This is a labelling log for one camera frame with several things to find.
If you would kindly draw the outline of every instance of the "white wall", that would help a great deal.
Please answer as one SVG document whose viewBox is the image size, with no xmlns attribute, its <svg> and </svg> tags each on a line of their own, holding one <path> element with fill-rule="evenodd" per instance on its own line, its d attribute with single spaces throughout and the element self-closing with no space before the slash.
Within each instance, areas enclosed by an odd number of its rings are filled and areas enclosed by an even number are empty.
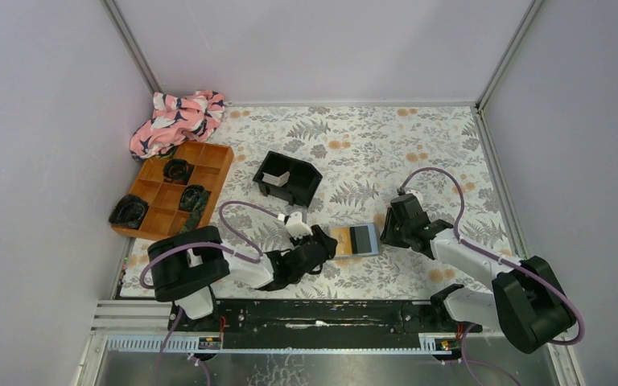
<svg viewBox="0 0 618 386">
<path fill-rule="evenodd" d="M 69 384 L 150 92 L 98 1 L 0 1 L 0 384 Z"/>
<path fill-rule="evenodd" d="M 618 2 L 548 2 L 487 109 L 529 246 L 587 321 L 587 384 L 618 386 Z"/>
<path fill-rule="evenodd" d="M 164 91 L 475 101 L 529 0 L 117 0 Z"/>
</svg>

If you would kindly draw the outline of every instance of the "black plastic bin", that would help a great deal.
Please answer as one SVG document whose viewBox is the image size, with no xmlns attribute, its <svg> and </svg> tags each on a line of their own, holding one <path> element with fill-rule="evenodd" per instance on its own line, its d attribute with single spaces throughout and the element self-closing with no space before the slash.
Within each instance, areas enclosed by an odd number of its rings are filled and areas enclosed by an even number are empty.
<svg viewBox="0 0 618 386">
<path fill-rule="evenodd" d="M 287 171 L 290 172 L 290 177 L 282 187 L 262 181 L 262 173 L 278 177 Z M 323 176 L 309 162 L 270 151 L 252 180 L 257 183 L 263 195 L 284 199 L 290 205 L 309 207 L 322 179 Z"/>
</svg>

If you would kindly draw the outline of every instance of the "wooden organizer box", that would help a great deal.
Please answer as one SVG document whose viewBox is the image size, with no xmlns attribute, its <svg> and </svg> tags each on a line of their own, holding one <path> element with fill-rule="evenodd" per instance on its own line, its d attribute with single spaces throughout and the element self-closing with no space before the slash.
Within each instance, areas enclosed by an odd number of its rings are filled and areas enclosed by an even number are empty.
<svg viewBox="0 0 618 386">
<path fill-rule="evenodd" d="M 179 145 L 174 159 L 184 159 L 195 169 L 188 185 L 202 185 L 210 192 L 207 207 L 204 209 L 198 228 L 209 225 L 212 213 L 229 173 L 233 150 L 228 146 L 202 142 L 185 142 Z M 148 202 L 148 212 L 139 229 L 129 229 L 111 225 L 115 232 L 129 237 L 148 240 L 162 240 L 179 233 L 190 212 L 179 210 L 181 194 L 187 185 L 165 183 L 164 166 L 168 159 L 148 158 L 138 172 L 138 177 L 129 191 Z"/>
</svg>

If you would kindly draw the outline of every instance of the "pink cloth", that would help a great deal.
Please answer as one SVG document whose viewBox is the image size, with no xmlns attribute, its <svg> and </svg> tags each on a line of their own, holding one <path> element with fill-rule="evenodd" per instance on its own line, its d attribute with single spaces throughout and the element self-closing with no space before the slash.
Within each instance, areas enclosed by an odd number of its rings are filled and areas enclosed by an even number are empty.
<svg viewBox="0 0 618 386">
<path fill-rule="evenodd" d="M 166 154 L 186 141 L 203 142 L 221 124 L 224 94 L 198 91 L 177 98 L 156 92 L 153 96 L 153 118 L 131 137 L 129 150 L 135 159 Z"/>
</svg>

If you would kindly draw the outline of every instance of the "floral pattern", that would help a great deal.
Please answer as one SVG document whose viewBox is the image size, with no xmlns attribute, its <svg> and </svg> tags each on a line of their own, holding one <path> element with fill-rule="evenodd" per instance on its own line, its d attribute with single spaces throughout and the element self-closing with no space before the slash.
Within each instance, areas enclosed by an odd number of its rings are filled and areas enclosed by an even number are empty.
<svg viewBox="0 0 618 386">
<path fill-rule="evenodd" d="M 461 183 L 466 212 L 461 231 L 489 248 L 510 254 L 480 140 L 468 107 L 277 107 L 230 108 L 210 142 L 235 154 L 219 203 L 239 199 L 275 212 L 287 202 L 264 197 L 252 177 L 269 150 L 311 162 L 323 181 L 309 207 L 309 223 L 325 227 L 385 222 L 387 203 L 413 170 L 438 166 Z M 431 219 L 452 222 L 459 210 L 458 191 L 443 175 L 420 174 L 409 187 L 425 197 Z M 290 246 L 285 229 L 247 207 L 227 208 L 226 218 L 265 250 Z M 217 211 L 211 224 L 219 226 Z M 224 227 L 222 237 L 244 248 Z M 136 240 L 127 261 L 122 297 L 152 297 L 138 275 L 147 264 L 151 241 Z M 376 257 L 329 261 L 318 276 L 275 292 L 255 291 L 222 280 L 212 288 L 220 298 L 427 299 L 453 283 L 484 287 L 450 265 L 420 253 L 384 246 Z"/>
</svg>

